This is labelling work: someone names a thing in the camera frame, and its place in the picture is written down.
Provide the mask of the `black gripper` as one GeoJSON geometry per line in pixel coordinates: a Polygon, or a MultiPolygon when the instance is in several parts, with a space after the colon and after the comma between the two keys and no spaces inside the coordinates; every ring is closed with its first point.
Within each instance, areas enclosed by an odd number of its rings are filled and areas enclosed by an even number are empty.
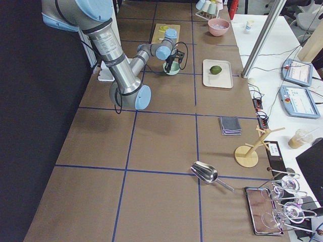
{"type": "Polygon", "coordinates": [[[166,73],[169,73],[170,70],[171,70],[171,67],[172,67],[172,62],[175,60],[175,59],[178,59],[177,62],[178,63],[181,63],[182,60],[184,59],[185,57],[185,53],[178,50],[178,49],[174,49],[170,55],[170,58],[171,60],[167,60],[166,61],[166,73]]]}

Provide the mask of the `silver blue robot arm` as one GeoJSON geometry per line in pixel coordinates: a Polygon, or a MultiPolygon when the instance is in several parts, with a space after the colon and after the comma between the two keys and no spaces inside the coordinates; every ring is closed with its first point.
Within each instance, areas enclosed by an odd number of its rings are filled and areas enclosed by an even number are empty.
{"type": "Polygon", "coordinates": [[[115,106],[143,110],[148,107],[151,89],[137,77],[150,57],[165,61],[169,73],[174,59],[182,61],[185,54],[177,49],[178,33],[167,29],[161,43],[142,44],[131,61],[127,60],[112,29],[112,1],[42,1],[42,16],[46,25],[87,35],[103,62],[114,76],[110,99],[115,106]]]}

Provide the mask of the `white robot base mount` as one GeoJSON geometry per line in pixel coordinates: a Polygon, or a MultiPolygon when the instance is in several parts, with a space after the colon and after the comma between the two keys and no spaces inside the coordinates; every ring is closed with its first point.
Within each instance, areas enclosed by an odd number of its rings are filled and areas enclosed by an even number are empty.
{"type": "Polygon", "coordinates": [[[114,76],[110,72],[109,68],[105,65],[104,61],[102,61],[100,64],[98,80],[103,82],[113,82],[115,80],[114,76]]]}

